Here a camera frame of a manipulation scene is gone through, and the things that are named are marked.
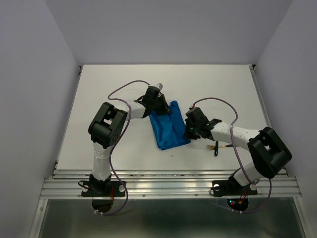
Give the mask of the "blue cloth napkin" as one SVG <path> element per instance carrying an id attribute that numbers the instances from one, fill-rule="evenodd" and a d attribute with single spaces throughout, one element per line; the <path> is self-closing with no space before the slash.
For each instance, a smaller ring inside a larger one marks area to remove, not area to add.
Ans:
<path id="1" fill-rule="evenodd" d="M 189 144 L 190 139 L 186 139 L 185 122 L 177 101 L 172 101 L 169 105 L 171 114 L 157 115 L 151 113 L 149 118 L 155 135 L 157 146 L 160 150 L 167 150 Z"/>

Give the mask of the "gold spoon green handle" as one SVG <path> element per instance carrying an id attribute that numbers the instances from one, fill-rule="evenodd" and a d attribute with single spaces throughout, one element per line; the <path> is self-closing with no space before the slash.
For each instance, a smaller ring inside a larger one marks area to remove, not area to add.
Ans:
<path id="1" fill-rule="evenodd" d="M 215 142 L 215 146 L 214 146 L 214 156 L 215 156 L 215 157 L 218 156 L 218 141 Z"/>

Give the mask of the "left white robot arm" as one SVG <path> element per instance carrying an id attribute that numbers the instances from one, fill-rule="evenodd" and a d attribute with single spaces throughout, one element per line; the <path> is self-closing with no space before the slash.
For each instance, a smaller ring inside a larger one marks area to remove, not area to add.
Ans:
<path id="1" fill-rule="evenodd" d="M 159 115 L 172 113 L 162 84 L 150 85 L 145 95 L 118 107 L 105 102 L 101 105 L 88 128 L 94 148 L 93 169 L 89 180 L 80 182 L 85 196 L 108 196 L 111 191 L 111 169 L 109 159 L 119 142 L 125 124 L 132 119 L 143 119 L 152 112 Z"/>

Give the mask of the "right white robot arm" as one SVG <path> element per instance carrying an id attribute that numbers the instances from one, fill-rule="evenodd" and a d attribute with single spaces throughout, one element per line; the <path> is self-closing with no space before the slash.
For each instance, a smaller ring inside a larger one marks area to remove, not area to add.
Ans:
<path id="1" fill-rule="evenodd" d="M 256 183 L 262 178 L 274 178 L 292 159 L 291 152 L 271 127 L 262 130 L 233 127 L 220 119 L 208 120 L 198 107 L 186 113 L 185 138 L 225 142 L 251 155 L 252 162 L 241 165 L 228 179 L 212 181 L 210 194 L 214 197 L 243 192 L 256 195 Z"/>

